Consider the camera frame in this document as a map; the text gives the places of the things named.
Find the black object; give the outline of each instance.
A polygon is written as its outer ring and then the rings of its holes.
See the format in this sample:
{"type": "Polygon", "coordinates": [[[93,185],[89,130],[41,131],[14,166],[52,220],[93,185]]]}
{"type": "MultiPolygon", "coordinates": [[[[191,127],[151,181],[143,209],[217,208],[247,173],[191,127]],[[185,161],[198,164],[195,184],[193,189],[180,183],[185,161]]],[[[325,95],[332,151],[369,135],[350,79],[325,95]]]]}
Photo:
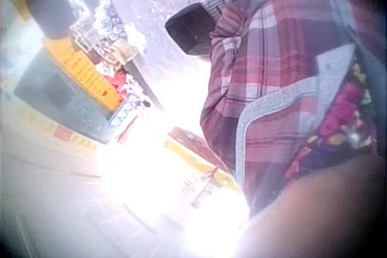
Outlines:
{"type": "Polygon", "coordinates": [[[14,95],[55,122],[92,140],[106,144],[117,130],[111,113],[43,48],[21,77],[14,95]]]}
{"type": "Polygon", "coordinates": [[[61,39],[76,20],[68,0],[26,0],[27,7],[46,37],[61,39]]]}
{"type": "Polygon", "coordinates": [[[165,29],[176,44],[190,56],[207,55],[211,48],[210,32],[215,20],[201,5],[192,4],[173,15],[165,29]]]}

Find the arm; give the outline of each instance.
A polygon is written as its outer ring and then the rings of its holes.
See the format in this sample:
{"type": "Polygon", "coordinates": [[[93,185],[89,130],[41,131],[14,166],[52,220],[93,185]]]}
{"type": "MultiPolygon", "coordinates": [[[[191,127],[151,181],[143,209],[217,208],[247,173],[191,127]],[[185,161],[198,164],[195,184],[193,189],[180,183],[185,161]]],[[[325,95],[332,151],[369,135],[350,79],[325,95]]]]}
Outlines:
{"type": "Polygon", "coordinates": [[[224,104],[232,71],[242,38],[247,38],[246,20],[251,19],[266,0],[231,0],[223,10],[215,31],[211,33],[211,73],[207,100],[204,104],[201,127],[210,147],[220,155],[216,135],[228,127],[224,118],[224,104]]]}
{"type": "Polygon", "coordinates": [[[302,178],[251,220],[237,257],[353,257],[385,215],[385,185],[372,155],[302,178]]]}

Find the shirt sleeve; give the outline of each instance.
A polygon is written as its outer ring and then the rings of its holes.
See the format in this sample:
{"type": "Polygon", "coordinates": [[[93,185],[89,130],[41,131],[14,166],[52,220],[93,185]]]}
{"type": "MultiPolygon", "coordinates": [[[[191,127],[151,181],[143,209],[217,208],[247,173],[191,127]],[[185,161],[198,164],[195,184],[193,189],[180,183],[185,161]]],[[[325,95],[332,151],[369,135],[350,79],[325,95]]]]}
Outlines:
{"type": "Polygon", "coordinates": [[[257,9],[266,0],[231,0],[218,20],[215,31],[210,34],[212,47],[210,52],[211,73],[208,96],[201,115],[201,127],[209,146],[221,158],[222,148],[218,148],[214,132],[222,123],[226,124],[224,102],[232,76],[233,65],[246,31],[245,23],[251,19],[257,9]]]}

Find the plaid shirt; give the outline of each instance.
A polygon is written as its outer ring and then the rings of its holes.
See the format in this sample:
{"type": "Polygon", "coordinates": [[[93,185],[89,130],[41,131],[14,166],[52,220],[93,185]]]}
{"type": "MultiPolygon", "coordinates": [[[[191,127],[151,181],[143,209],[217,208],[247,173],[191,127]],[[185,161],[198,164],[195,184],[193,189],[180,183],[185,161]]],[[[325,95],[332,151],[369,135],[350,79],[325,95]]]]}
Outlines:
{"type": "Polygon", "coordinates": [[[354,53],[346,26],[385,62],[379,16],[362,0],[340,1],[231,0],[210,35],[201,127],[250,206],[266,205],[321,124],[354,53]]]}

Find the black speaker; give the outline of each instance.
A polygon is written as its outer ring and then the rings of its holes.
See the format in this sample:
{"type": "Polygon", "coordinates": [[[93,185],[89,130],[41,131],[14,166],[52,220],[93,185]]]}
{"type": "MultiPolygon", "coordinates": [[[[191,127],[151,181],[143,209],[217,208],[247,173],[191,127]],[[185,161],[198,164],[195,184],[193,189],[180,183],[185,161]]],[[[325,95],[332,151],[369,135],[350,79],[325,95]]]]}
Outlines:
{"type": "Polygon", "coordinates": [[[61,39],[76,19],[68,0],[26,0],[28,10],[46,37],[61,39]]]}
{"type": "Polygon", "coordinates": [[[173,15],[165,23],[165,29],[186,54],[208,55],[210,32],[214,30],[223,8],[224,0],[203,0],[173,15]]]}

